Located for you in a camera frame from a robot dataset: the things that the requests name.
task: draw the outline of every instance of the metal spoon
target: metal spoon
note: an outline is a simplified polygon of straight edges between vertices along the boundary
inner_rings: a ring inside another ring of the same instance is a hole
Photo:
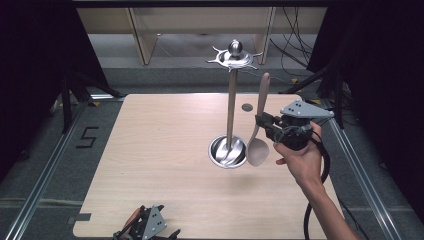
[[[240,141],[240,139],[237,139],[233,143],[233,147],[231,151],[227,154],[225,159],[221,161],[221,164],[225,167],[228,167],[228,166],[231,166],[233,163],[239,161],[243,148],[244,148],[243,142]]]
[[[215,160],[220,163],[228,156],[229,151],[227,149],[227,138],[221,137],[221,141],[219,141],[218,146],[213,146],[212,148],[216,149]]]
[[[270,77],[269,73],[265,73],[262,76],[261,84],[259,87],[259,97],[256,115],[262,116],[265,108],[266,98],[268,96]],[[263,140],[256,138],[258,134],[259,126],[255,124],[255,129],[250,137],[249,143],[247,144],[246,157],[250,165],[258,167],[261,165],[269,154],[269,147]]]

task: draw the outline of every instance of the wooden table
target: wooden table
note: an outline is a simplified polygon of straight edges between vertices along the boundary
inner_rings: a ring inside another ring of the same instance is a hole
[[[279,115],[297,95],[269,95],[265,111]],[[116,120],[80,213],[78,237],[109,237],[139,206],[164,205],[168,228],[189,239],[302,239],[307,200],[261,130],[270,154],[259,167],[223,169],[209,159],[226,133],[227,94],[129,95]],[[245,112],[244,103],[253,105]],[[234,135],[247,144],[257,94],[237,94]],[[334,202],[331,179],[325,183]],[[325,238],[314,214],[310,236]]]

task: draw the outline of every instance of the metal base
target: metal base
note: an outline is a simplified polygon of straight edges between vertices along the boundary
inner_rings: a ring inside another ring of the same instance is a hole
[[[209,158],[222,168],[237,168],[246,162],[246,144],[237,136],[232,137],[231,149],[227,149],[227,136],[215,138],[209,145]]]

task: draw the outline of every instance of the metal rail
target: metal rail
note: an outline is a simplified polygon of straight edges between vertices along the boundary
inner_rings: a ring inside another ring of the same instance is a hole
[[[44,194],[44,191],[46,187],[48,186],[50,179],[52,178],[57,168],[57,165],[59,164],[60,159],[68,145],[69,139],[71,138],[74,132],[75,125],[78,122],[78,119],[80,118],[80,116],[82,115],[85,107],[87,106],[87,103],[84,103],[84,102],[80,104],[81,105],[77,107],[74,113],[74,121],[70,125],[69,129],[65,133],[63,133],[62,136],[60,137],[52,155],[49,158],[49,161],[44,167],[44,170],[41,173],[40,177],[38,178],[34,188],[32,189],[31,193],[26,199],[19,214],[17,215],[17,217],[11,224],[9,228],[9,232],[7,233],[6,239],[18,240],[22,238],[22,235],[24,234],[29,224],[29,221],[34,215],[34,212],[37,209],[37,205],[42,195]]]
[[[327,99],[321,100],[321,103],[324,108],[331,107]],[[386,239],[403,239],[402,233],[396,227],[392,216],[375,190],[345,131],[340,130],[335,119],[331,119],[329,122]]]

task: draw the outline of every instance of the black curtain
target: black curtain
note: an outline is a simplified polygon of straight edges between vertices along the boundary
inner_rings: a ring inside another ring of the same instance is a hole
[[[1,181],[48,116],[64,74],[107,81],[75,8],[2,1],[0,38]]]
[[[419,1],[370,1],[359,26],[363,38],[352,42],[350,47],[355,51],[342,59],[349,64],[341,66],[360,121],[422,222],[423,12],[424,5]],[[345,25],[336,23],[353,16],[349,9],[343,8],[329,9],[328,13],[311,58],[310,69],[314,71],[329,62],[337,47],[334,42],[344,33]]]

